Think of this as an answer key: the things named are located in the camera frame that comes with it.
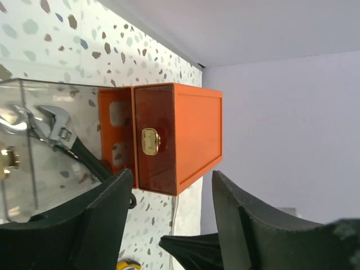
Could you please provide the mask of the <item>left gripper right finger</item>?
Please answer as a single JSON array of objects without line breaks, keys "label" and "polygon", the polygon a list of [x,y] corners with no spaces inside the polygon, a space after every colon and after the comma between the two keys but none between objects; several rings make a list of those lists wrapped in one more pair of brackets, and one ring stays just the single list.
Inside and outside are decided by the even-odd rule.
[{"label": "left gripper right finger", "polygon": [[359,219],[320,224],[287,214],[212,174],[225,269],[359,269]]}]

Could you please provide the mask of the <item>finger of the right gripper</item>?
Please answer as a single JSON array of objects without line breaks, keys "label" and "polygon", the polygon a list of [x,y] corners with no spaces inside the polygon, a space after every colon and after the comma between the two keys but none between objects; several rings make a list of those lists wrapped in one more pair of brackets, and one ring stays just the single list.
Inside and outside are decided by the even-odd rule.
[{"label": "finger of the right gripper", "polygon": [[198,236],[163,236],[159,246],[187,270],[224,270],[217,233]]}]

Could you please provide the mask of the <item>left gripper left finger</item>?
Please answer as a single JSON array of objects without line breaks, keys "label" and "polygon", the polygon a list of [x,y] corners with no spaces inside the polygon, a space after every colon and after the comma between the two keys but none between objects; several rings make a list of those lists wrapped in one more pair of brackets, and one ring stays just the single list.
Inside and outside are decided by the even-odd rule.
[{"label": "left gripper left finger", "polygon": [[1,225],[1,269],[115,269],[132,186],[123,169],[26,223]]}]

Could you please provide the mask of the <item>black-handled adjustable wrench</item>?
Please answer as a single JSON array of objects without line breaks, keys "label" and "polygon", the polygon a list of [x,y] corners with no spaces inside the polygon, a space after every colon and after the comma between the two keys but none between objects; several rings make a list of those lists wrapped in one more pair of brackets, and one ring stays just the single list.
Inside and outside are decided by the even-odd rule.
[{"label": "black-handled adjustable wrench", "polygon": [[107,167],[92,154],[78,137],[70,114],[63,108],[53,105],[38,105],[36,109],[51,120],[50,124],[36,120],[35,130],[50,147],[73,155],[100,182],[113,176]]}]

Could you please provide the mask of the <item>large silver combination wrench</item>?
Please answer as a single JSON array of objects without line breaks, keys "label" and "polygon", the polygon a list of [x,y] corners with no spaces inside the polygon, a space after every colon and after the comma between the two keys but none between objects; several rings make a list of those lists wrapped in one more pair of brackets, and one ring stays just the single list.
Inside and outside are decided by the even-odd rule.
[{"label": "large silver combination wrench", "polygon": [[28,136],[33,113],[26,107],[8,103],[1,108],[1,128],[9,134]]}]

